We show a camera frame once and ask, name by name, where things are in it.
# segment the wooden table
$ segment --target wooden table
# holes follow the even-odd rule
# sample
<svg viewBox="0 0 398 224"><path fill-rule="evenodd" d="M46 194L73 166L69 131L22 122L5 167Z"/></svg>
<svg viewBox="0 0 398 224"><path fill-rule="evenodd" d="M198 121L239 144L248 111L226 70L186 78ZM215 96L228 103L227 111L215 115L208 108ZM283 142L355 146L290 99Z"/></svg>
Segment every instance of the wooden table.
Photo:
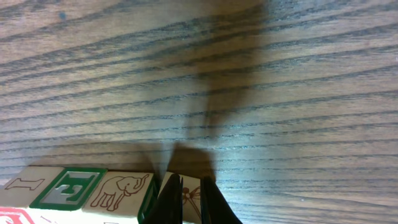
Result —
<svg viewBox="0 0 398 224"><path fill-rule="evenodd" d="M398 223L397 132L398 1L0 2L0 184L169 168L244 223Z"/></svg>

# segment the wooden block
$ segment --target wooden block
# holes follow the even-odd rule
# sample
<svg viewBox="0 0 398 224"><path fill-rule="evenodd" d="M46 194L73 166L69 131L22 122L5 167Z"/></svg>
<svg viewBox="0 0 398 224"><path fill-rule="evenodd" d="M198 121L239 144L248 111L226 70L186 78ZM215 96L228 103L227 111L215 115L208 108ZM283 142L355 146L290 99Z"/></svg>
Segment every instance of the wooden block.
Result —
<svg viewBox="0 0 398 224"><path fill-rule="evenodd" d="M99 168L65 168L37 196L27 211L42 223L86 222L82 208L106 173Z"/></svg>
<svg viewBox="0 0 398 224"><path fill-rule="evenodd" d="M172 172L166 172L160 191L172 175ZM182 189L182 219L183 223L201 223L200 210L200 179L180 175L183 178Z"/></svg>
<svg viewBox="0 0 398 224"><path fill-rule="evenodd" d="M0 190L0 223L39 223L40 217L28 207L62 170L63 167L26 167L6 183Z"/></svg>
<svg viewBox="0 0 398 224"><path fill-rule="evenodd" d="M158 194L154 175L108 172L83 207L90 223L140 223Z"/></svg>

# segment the green block edge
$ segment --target green block edge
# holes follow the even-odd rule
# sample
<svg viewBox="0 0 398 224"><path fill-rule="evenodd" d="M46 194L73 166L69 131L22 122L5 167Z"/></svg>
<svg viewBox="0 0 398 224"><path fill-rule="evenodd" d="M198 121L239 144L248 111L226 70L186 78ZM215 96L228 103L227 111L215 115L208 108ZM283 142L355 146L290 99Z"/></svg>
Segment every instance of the green block edge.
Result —
<svg viewBox="0 0 398 224"><path fill-rule="evenodd" d="M52 187L68 172L68 171L75 171L75 172L98 172L99 175L97 176L96 180L94 180L93 184L88 189L86 195L83 196L81 202L77 205L61 205L57 203L40 203L40 200L47 195ZM84 168L84 167L66 167L64 170L59 173L59 175L51 181L51 183L36 197L36 199L29 205L29 208L38 208L38 209L49 209L49 210L60 210L60 211L75 211L80 209L84 206L87 199L91 196L94 192L95 188L104 177L107 169L103 168Z"/></svg>
<svg viewBox="0 0 398 224"><path fill-rule="evenodd" d="M139 207L138 215L137 215L138 223L142 223L142 222L144 221L144 219L142 218L142 210L144 209L144 204L145 204L145 202L146 202L147 200L150 200L149 197L150 197L151 195L149 195L149 192L150 192L150 189L151 189L152 187L154 188L154 192L153 192L153 193L154 193L154 194L156 195L156 197L157 197L157 195L159 194L159 188L158 188L158 186L157 186L157 184L156 184L155 174L152 176L152 180L150 180L150 184L149 184L149 186L148 186L147 192L145 193L144 199L142 200L141 206Z"/></svg>

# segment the red block face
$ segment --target red block face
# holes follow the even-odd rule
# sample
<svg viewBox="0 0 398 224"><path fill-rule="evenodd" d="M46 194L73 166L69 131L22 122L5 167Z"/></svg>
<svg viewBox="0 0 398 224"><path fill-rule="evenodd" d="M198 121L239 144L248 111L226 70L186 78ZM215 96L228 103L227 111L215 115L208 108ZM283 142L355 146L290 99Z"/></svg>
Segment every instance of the red block face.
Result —
<svg viewBox="0 0 398 224"><path fill-rule="evenodd" d="M25 210L0 207L0 224L34 224Z"/></svg>

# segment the elephant drawing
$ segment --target elephant drawing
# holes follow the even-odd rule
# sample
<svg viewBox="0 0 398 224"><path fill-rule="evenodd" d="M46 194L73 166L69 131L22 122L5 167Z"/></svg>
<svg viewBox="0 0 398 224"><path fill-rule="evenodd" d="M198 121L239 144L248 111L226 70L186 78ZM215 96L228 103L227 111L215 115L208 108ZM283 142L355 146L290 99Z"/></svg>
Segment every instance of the elephant drawing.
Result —
<svg viewBox="0 0 398 224"><path fill-rule="evenodd" d="M113 177L107 180L101 187L100 192L90 204L91 207L98 205L113 212L118 209L124 196L136 194L145 185L145 180L149 176L143 177Z"/></svg>

